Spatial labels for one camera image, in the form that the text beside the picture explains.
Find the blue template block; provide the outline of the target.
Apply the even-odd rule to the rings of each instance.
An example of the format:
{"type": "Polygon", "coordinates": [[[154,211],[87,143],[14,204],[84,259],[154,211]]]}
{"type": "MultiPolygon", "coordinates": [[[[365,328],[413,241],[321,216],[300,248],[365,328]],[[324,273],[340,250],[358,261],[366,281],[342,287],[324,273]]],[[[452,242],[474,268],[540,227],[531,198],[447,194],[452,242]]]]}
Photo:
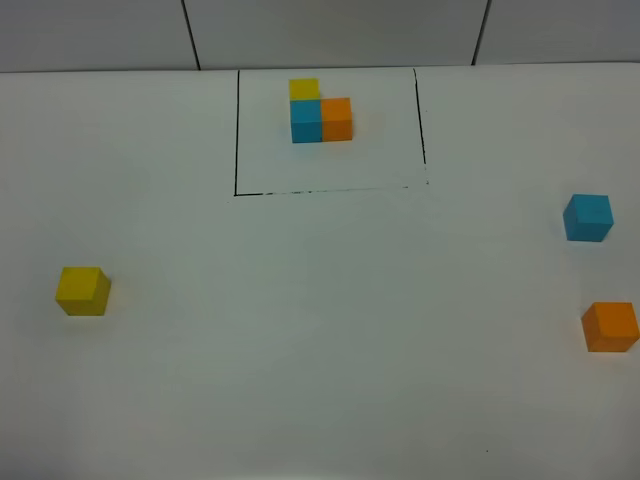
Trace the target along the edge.
{"type": "Polygon", "coordinates": [[[290,102],[290,125],[293,143],[322,141],[321,100],[294,100],[290,102]]]}

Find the orange template block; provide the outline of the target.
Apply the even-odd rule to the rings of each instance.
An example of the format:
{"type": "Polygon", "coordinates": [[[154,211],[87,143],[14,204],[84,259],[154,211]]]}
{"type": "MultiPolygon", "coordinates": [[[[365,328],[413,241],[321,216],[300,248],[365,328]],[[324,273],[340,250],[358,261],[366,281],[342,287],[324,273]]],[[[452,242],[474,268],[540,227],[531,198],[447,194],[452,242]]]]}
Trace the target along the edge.
{"type": "Polygon", "coordinates": [[[353,139],[353,113],[350,98],[323,98],[321,116],[323,142],[353,139]]]}

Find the yellow template block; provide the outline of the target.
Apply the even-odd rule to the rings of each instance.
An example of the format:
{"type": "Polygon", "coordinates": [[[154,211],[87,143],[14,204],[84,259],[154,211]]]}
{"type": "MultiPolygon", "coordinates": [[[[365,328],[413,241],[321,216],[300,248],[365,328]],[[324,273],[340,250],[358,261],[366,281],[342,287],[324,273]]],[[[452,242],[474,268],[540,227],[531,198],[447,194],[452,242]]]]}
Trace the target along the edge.
{"type": "Polygon", "coordinates": [[[321,98],[317,78],[295,78],[289,80],[289,100],[307,101],[321,98]]]}

